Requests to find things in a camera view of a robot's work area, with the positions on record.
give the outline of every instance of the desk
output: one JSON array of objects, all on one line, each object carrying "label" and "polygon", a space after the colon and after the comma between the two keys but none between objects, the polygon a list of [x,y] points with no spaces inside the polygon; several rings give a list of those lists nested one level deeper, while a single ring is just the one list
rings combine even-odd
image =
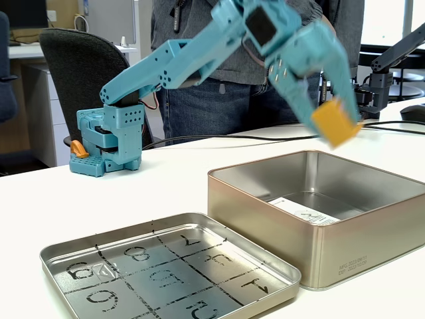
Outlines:
[{"label": "desk", "polygon": [[[119,45],[116,45],[117,49],[125,54],[126,59],[128,60],[129,53],[136,53],[137,49],[135,48],[125,48]],[[20,45],[17,47],[9,47],[9,59],[15,58],[44,58],[43,52],[41,51],[41,46],[38,43],[32,45]]]},{"label": "desk", "polygon": [[[406,102],[391,104],[383,118],[389,119]],[[309,132],[295,125],[245,134],[277,138]],[[423,136],[375,130],[363,130],[333,152],[321,140],[271,144],[210,139],[146,151],[139,171],[109,173],[99,179],[70,173],[67,166],[2,177],[0,242],[5,275],[0,316],[71,318],[42,271],[40,251],[53,243],[178,213],[206,213],[210,169],[300,150],[322,150],[425,181],[423,144]],[[90,191],[83,195],[83,189]],[[423,318],[424,263],[425,250],[421,249],[331,290],[301,289],[294,302],[264,318]]]}]

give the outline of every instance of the computer mouse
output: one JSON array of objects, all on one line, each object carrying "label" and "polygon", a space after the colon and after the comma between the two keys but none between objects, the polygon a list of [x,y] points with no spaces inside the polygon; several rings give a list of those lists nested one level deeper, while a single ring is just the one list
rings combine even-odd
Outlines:
[{"label": "computer mouse", "polygon": [[400,111],[404,121],[415,121],[425,123],[425,105],[412,105]]}]

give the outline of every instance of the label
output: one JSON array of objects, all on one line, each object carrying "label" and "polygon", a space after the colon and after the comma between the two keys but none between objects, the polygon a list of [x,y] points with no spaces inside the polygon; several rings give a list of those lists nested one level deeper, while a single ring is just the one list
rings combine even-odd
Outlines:
[{"label": "label", "polygon": [[302,218],[314,225],[329,225],[339,221],[337,218],[315,211],[314,209],[310,209],[283,197],[270,201],[269,204],[283,209],[284,211]]},{"label": "label", "polygon": [[346,272],[354,271],[360,267],[363,267],[367,264],[367,256],[360,257],[358,259],[353,259],[341,266],[339,266],[338,275],[341,276]]}]

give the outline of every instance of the orange block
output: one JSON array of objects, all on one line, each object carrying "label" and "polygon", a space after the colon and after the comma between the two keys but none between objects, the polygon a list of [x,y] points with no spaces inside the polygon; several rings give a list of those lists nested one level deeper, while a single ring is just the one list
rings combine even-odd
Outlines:
[{"label": "orange block", "polygon": [[362,124],[353,125],[338,99],[323,103],[311,119],[334,148],[354,138],[363,127]]},{"label": "orange block", "polygon": [[88,158],[88,153],[84,146],[78,140],[71,142],[71,153],[75,154],[78,158]]}]

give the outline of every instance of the metal tin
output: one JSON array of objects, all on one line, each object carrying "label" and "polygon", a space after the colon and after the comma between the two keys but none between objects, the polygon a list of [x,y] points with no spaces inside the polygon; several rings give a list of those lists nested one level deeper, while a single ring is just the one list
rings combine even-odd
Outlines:
[{"label": "metal tin", "polygon": [[251,318],[301,273],[210,217],[186,213],[49,246],[42,267],[75,318]]},{"label": "metal tin", "polygon": [[[314,225],[283,197],[340,221]],[[209,172],[208,214],[288,261],[323,290],[425,244],[425,184],[323,152]]]}]

